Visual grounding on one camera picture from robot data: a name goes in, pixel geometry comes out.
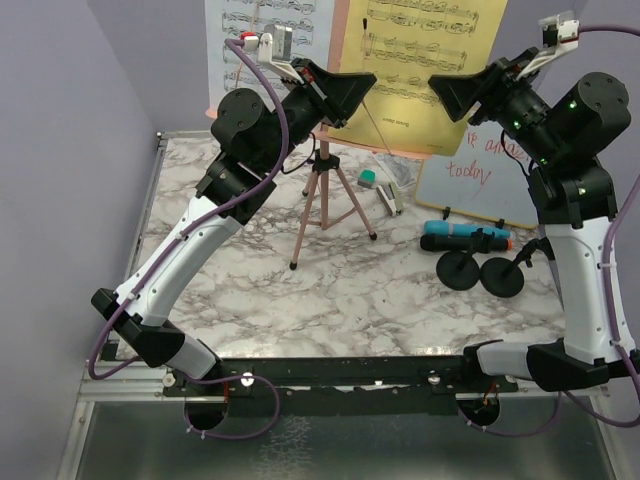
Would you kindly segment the yellow sheet music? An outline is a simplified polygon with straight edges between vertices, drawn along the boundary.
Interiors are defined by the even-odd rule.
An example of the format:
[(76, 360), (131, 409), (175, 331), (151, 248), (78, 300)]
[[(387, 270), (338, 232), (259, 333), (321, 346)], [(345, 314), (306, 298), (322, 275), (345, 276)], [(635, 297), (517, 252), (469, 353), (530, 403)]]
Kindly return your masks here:
[(489, 59), (504, 1), (338, 1), (329, 68), (377, 78), (335, 143), (413, 158), (453, 155), (466, 130), (429, 87), (434, 75), (465, 75)]

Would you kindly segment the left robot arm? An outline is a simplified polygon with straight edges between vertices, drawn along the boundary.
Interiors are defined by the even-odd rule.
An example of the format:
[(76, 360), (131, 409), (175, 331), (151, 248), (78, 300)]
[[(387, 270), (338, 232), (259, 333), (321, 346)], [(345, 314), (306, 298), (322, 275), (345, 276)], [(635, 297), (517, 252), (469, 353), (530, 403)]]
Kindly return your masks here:
[(91, 303), (150, 367), (186, 375), (195, 392), (220, 385), (218, 356), (169, 319), (174, 304), (211, 255), (243, 228), (275, 190), (284, 160), (319, 123), (340, 128), (374, 86), (366, 73), (330, 73), (309, 59), (291, 63), (299, 78), (272, 108), (254, 90), (220, 101), (211, 133), (220, 152), (196, 185), (181, 219), (123, 284), (97, 290)]

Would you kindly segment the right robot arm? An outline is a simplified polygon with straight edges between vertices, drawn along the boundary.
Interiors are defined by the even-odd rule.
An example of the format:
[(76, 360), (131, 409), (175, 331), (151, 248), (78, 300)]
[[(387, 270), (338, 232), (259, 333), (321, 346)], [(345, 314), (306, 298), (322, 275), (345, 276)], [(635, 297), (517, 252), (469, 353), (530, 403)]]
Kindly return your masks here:
[(551, 343), (492, 341), (465, 349), (461, 383), (481, 391), (495, 376), (549, 391), (636, 378), (639, 351), (622, 307), (613, 236), (623, 215), (599, 153), (629, 125), (629, 96), (614, 76), (590, 72), (555, 105), (531, 86), (535, 49), (471, 75), (435, 75), (429, 86), (453, 121), (498, 123), (533, 161), (528, 192), (555, 263), (564, 336)]

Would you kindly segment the pink music stand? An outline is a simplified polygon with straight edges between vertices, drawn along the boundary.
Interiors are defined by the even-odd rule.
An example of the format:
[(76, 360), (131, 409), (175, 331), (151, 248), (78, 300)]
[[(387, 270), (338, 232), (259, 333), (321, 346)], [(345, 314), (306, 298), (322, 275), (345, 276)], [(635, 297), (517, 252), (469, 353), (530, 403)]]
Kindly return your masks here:
[[(258, 93), (264, 98), (269, 98), (264, 92), (264, 87), (252, 73), (242, 73), (248, 67), (235, 55), (229, 53), (224, 44), (226, 38), (240, 37), (245, 31), (257, 32), (259, 35), (268, 24), (283, 25), (292, 30), (293, 54), (301, 53), (303, 57), (319, 60), (321, 66), (328, 67), (330, 71), (337, 71), (339, 57), (342, 51), (342, 42), (346, 20), (341, 18), (346, 15), (349, 1), (204, 1), (205, 24), (207, 35), (208, 55), (208, 81), (210, 106), (206, 115), (217, 118), (217, 108), (227, 94), (239, 87), (256, 87)], [(303, 190), (303, 196), (308, 197), (309, 188), (313, 178), (317, 177), (314, 190), (315, 195), (320, 193), (320, 220), (312, 222), (309, 216), (304, 217), (302, 226), (294, 248), (293, 263), (290, 266), (297, 267), (297, 259), (302, 248), (302, 239), (306, 227), (319, 226), (327, 230), (336, 222), (342, 221), (353, 213), (358, 213), (367, 228), (370, 238), (374, 240), (374, 230), (356, 199), (349, 215), (343, 215), (336, 222), (329, 220), (329, 187), (328, 173), (311, 173), (307, 185)]]

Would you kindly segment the blue toy microphone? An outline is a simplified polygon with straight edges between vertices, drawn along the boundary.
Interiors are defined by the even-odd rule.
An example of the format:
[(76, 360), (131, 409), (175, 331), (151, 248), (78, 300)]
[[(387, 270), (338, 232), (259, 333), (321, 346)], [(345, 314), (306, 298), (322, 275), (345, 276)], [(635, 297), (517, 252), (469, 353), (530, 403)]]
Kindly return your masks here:
[(456, 224), (447, 222), (445, 220), (426, 221), (423, 227), (423, 234), (452, 237), (470, 237), (478, 230), (481, 230), (484, 234), (493, 235), (495, 238), (508, 239), (511, 237), (511, 233), (505, 229), (475, 224)]

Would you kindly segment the black microphone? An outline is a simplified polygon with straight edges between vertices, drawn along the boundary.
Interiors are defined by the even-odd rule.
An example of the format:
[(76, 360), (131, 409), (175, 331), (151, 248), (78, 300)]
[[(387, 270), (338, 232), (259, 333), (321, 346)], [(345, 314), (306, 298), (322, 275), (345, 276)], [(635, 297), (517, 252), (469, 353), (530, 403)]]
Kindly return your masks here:
[(509, 251), (513, 242), (509, 238), (488, 237), (487, 240), (478, 240), (471, 237), (422, 235), (419, 245), (428, 252), (467, 251), (473, 247), (476, 252), (492, 253)]

